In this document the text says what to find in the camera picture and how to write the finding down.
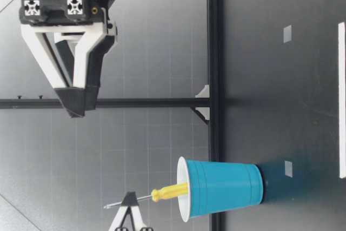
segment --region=cup rim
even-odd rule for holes
[[[191,214],[191,185],[188,164],[184,157],[180,157],[177,166],[177,184],[187,183],[188,194],[179,196],[179,211],[185,223],[190,219]]]

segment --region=cable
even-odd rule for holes
[[[4,197],[1,193],[0,193],[0,197],[6,201],[12,208],[14,208],[18,213],[20,213],[26,220],[29,221],[29,223],[31,223],[37,230],[42,231],[37,225],[35,225],[27,216],[24,215],[23,212],[21,212],[18,208],[16,208],[8,199],[6,199],[6,197]]]
[[[7,3],[1,10],[0,10],[0,14],[10,5],[12,4],[14,0],[11,0],[9,3]]]

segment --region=white tape marker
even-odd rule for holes
[[[293,163],[285,161],[285,175],[293,178]]]
[[[345,75],[345,23],[340,23],[339,31],[339,153],[340,178],[346,177],[346,75]]]
[[[292,25],[283,29],[283,43],[292,41]]]

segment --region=black metal rail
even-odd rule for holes
[[[208,98],[120,98],[100,99],[97,108],[198,108],[209,107]],[[0,109],[62,108],[59,100],[0,100]]]
[[[210,122],[209,122],[209,156],[210,160],[219,162],[219,146],[222,142],[221,98],[220,91],[222,71],[220,66],[220,37],[219,37],[219,1],[208,0],[208,56],[209,56],[209,85],[210,85]],[[211,214],[210,230],[220,231],[222,213]]]

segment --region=screw hole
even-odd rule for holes
[[[97,8],[97,7],[93,7],[93,8],[91,9],[91,13],[92,13],[93,15],[96,15],[96,14],[98,13],[98,8]]]

